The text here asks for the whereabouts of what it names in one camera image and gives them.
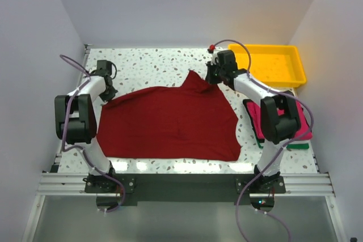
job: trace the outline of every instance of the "gray floor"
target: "gray floor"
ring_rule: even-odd
[[[243,241],[232,203],[141,202],[107,214],[95,197],[47,197],[35,242],[41,241]],[[323,197],[276,198],[274,215],[291,229],[294,242],[337,241]],[[287,241],[270,217],[241,206],[242,226],[253,242]]]

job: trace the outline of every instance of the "red fabric pile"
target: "red fabric pile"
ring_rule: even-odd
[[[237,121],[218,86],[189,71],[180,87],[150,87],[104,105],[97,139],[110,157],[234,161]]]

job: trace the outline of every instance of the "yellow bin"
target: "yellow bin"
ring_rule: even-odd
[[[299,52],[293,45],[246,45],[251,53],[251,74],[272,87],[299,87],[306,77]],[[247,68],[248,55],[238,44],[228,49],[236,56],[238,69]]]

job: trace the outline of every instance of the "pink cloth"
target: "pink cloth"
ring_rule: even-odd
[[[303,134],[304,132],[306,132],[306,130],[309,128],[304,113],[302,111],[302,108],[300,106],[299,102],[296,102],[296,106],[297,106],[297,111],[299,112],[299,117],[300,117],[300,122],[301,122],[301,128],[295,133],[295,137],[300,136],[301,134]],[[260,111],[260,107],[254,103],[253,101],[250,101],[247,103],[247,109],[250,113],[250,116],[252,117],[252,120],[254,122],[254,127],[256,130],[256,134],[257,134],[257,138],[259,139],[264,139],[265,136],[263,135],[262,131],[261,131],[261,111]],[[278,115],[282,115],[284,113],[284,110],[277,110]],[[308,134],[306,134],[304,137],[302,137],[301,139],[299,139],[299,141],[303,141],[303,140],[310,140],[313,137],[313,134],[311,132],[309,132]]]

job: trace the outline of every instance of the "terrazzo tabletop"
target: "terrazzo tabletop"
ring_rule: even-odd
[[[180,86],[189,69],[202,78],[206,76],[206,62],[210,54],[205,48],[172,49],[91,49],[87,70],[96,67],[97,60],[109,60],[117,66],[113,86],[119,91],[116,97],[152,86]],[[262,150],[256,144],[250,118],[242,104],[246,97],[219,84],[238,117],[236,136],[241,145],[235,162],[197,159],[120,159],[109,158],[118,173],[253,173]],[[96,99],[93,106],[99,121],[103,102]],[[281,173],[317,173],[313,150],[285,150]],[[61,154],[58,173],[88,173],[88,168],[76,151]]]

